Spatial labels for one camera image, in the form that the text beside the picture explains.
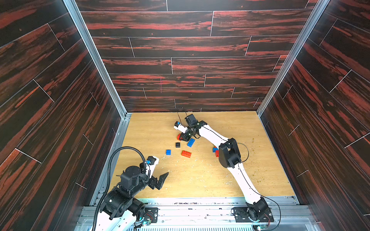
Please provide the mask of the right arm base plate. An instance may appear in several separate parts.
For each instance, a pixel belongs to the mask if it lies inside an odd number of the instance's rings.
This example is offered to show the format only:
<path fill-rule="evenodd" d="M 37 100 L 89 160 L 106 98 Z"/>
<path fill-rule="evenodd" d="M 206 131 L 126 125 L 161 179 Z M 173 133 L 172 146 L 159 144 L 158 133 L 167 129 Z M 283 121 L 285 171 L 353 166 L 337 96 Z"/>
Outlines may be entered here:
<path fill-rule="evenodd" d="M 270 208 L 264 212 L 259 212 L 249 207 L 234 207 L 231 209 L 231 214 L 234 216 L 236 223 L 274 222 L 274 217 Z"/>

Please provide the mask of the right aluminium corner post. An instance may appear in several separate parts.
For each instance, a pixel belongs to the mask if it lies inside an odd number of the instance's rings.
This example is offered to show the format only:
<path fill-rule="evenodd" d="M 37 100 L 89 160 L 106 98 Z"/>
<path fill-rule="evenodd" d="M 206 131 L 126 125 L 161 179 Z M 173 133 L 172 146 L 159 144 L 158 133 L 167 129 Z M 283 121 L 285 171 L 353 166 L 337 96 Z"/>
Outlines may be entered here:
<path fill-rule="evenodd" d="M 286 60 L 284 61 L 280 71 L 277 74 L 277 77 L 275 78 L 270 90 L 268 91 L 266 97 L 262 101 L 261 105 L 257 109 L 257 115 L 260 118 L 265 109 L 267 108 L 269 102 L 272 100 L 275 92 L 279 88 L 280 84 L 284 80 L 286 74 L 290 70 L 290 67 L 292 66 L 293 62 L 295 61 L 296 57 L 298 56 L 300 50 L 304 46 L 306 40 L 308 39 L 309 35 L 313 31 L 314 27 L 316 26 L 318 20 L 324 13 L 326 7 L 329 4 L 329 0 L 320 0 L 317 2 L 315 7 L 313 8 L 313 11 L 311 12 L 310 16 L 308 17 L 305 25 L 303 26 L 302 31 L 300 32 L 299 36 L 297 37 L 297 40 L 295 44 L 293 45 L 291 51 L 289 52 Z"/>

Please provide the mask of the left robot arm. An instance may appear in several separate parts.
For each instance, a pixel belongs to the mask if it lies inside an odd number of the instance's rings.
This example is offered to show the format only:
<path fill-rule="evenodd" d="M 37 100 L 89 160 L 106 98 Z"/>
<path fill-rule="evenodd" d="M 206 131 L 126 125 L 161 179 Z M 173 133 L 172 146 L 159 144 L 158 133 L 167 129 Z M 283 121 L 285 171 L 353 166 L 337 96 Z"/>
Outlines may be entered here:
<path fill-rule="evenodd" d="M 146 187 L 160 190 L 169 173 L 155 178 L 151 175 L 151 165 L 141 163 L 130 166 L 120 176 L 120 182 L 102 197 L 101 205 L 94 214 L 92 231 L 126 231 L 131 226 L 141 228 L 150 225 L 153 211 L 146 211 L 145 204 L 135 198 Z"/>

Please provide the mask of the red long lego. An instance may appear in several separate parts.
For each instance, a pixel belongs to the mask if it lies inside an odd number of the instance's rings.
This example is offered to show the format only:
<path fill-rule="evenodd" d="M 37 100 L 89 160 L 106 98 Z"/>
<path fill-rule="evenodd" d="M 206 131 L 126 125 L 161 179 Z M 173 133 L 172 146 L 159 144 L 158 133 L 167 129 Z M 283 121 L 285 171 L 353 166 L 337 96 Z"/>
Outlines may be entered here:
<path fill-rule="evenodd" d="M 191 158 L 191 155 L 192 155 L 191 152 L 188 152 L 188 151 L 185 151 L 185 150 L 183 150 L 182 153 L 181 153 L 181 156 L 187 157 L 187 158 Z"/>

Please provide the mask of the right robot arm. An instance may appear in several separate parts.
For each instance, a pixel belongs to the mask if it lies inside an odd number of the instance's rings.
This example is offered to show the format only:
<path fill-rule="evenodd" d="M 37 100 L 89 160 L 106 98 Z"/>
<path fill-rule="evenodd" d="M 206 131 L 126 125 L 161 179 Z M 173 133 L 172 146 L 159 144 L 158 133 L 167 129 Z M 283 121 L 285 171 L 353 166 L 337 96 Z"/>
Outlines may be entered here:
<path fill-rule="evenodd" d="M 217 133 L 206 122 L 196 120 L 193 114 L 188 115 L 185 121 L 187 126 L 179 121 L 174 124 L 174 128 L 181 132 L 178 139 L 190 141 L 192 137 L 196 139 L 203 137 L 216 146 L 220 164 L 230 171 L 244 195 L 249 219 L 261 221 L 268 212 L 269 206 L 245 171 L 237 141 Z"/>

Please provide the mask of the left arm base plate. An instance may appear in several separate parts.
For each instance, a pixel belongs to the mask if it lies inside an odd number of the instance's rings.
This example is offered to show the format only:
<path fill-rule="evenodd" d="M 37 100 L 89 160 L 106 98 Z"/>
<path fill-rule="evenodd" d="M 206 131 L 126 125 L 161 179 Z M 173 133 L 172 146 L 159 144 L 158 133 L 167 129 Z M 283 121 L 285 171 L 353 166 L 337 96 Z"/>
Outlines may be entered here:
<path fill-rule="evenodd" d="M 137 224 L 148 226 L 158 222 L 159 209 L 156 207 L 145 208 L 144 212 L 140 214 Z"/>

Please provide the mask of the left aluminium corner post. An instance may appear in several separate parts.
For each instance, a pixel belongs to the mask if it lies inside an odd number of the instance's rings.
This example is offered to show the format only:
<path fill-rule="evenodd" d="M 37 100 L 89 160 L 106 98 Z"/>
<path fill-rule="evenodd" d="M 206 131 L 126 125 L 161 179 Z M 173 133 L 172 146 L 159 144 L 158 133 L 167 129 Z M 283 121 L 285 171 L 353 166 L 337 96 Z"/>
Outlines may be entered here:
<path fill-rule="evenodd" d="M 127 112 L 124 104 L 122 103 L 119 95 L 118 95 L 118 92 L 116 90 L 116 88 L 114 87 L 114 84 L 108 74 L 108 71 L 102 61 L 102 58 L 97 50 L 97 47 L 95 46 L 94 42 L 93 42 L 93 39 L 92 39 L 92 36 L 90 35 L 89 33 L 89 30 L 86 26 L 86 23 L 83 19 L 83 16 L 81 14 L 81 12 L 79 11 L 79 8 L 76 4 L 75 1 L 73 0 L 63 0 L 63 3 L 68 11 L 68 13 L 70 14 L 70 17 L 75 25 L 75 27 L 77 28 L 77 31 L 78 33 L 80 34 L 81 38 L 82 38 L 82 41 L 83 43 L 85 44 L 91 58 L 92 58 L 92 61 L 95 65 L 95 67 L 97 68 L 98 70 L 98 73 L 110 95 L 110 97 L 112 98 L 113 100 L 113 103 L 120 115 L 121 118 L 123 119 L 129 119 L 131 114 Z"/>

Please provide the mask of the aluminium front rail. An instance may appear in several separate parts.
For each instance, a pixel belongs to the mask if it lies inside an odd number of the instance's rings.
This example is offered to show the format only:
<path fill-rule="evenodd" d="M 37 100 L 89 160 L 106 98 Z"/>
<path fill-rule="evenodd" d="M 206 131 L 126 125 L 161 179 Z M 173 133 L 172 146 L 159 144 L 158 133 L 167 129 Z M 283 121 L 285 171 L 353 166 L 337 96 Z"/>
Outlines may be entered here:
<path fill-rule="evenodd" d="M 319 231 L 308 206 L 295 196 L 271 196 L 272 223 L 236 223 L 231 209 L 247 207 L 243 197 L 142 198 L 146 208 L 159 209 L 158 222 L 126 231 Z"/>

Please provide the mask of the aluminium corner post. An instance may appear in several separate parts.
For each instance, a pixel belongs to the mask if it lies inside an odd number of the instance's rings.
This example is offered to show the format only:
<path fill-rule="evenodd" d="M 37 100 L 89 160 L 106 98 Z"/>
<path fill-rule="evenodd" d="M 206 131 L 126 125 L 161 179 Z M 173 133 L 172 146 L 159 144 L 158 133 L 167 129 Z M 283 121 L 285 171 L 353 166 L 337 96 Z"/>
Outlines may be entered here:
<path fill-rule="evenodd" d="M 305 25 L 303 26 L 302 31 L 300 32 L 299 36 L 297 37 L 297 40 L 295 44 L 293 45 L 291 51 L 289 52 L 286 60 L 284 61 L 280 71 L 277 74 L 277 77 L 275 78 L 270 90 L 268 91 L 266 97 L 262 101 L 261 105 L 257 109 L 257 115 L 260 118 L 265 109 L 267 108 L 269 102 L 272 100 L 275 92 L 279 88 L 280 84 L 284 80 L 286 74 L 290 70 L 290 67 L 292 66 L 293 62 L 295 61 L 296 57 L 298 56 L 300 50 L 304 46 L 306 40 L 308 39 L 309 35 L 313 31 L 314 27 L 316 26 L 318 20 L 324 13 L 326 7 L 329 4 L 329 0 L 320 0 L 317 2 L 315 7 L 313 8 L 313 11 L 311 12 L 310 16 L 308 17 Z"/>
<path fill-rule="evenodd" d="M 73 0 L 63 0 L 63 3 L 68 11 L 68 13 L 70 14 L 70 17 L 75 25 L 75 27 L 77 28 L 77 31 L 78 33 L 80 34 L 81 38 L 82 38 L 82 41 L 83 43 L 85 44 L 91 58 L 92 58 L 92 61 L 95 65 L 95 67 L 97 68 L 98 70 L 98 73 L 110 95 L 110 97 L 112 98 L 113 100 L 113 103 L 120 115 L 121 118 L 123 119 L 129 119 L 131 114 L 127 112 L 124 104 L 122 103 L 119 95 L 118 95 L 118 92 L 116 90 L 116 88 L 114 87 L 114 84 L 108 74 L 108 71 L 102 61 L 102 58 L 97 50 L 97 47 L 95 46 L 94 42 L 93 42 L 93 39 L 92 39 L 92 36 L 90 35 L 89 33 L 89 30 L 86 26 L 86 23 L 83 19 L 83 16 L 81 14 L 81 12 L 79 11 L 79 8 L 76 4 L 75 1 Z"/>

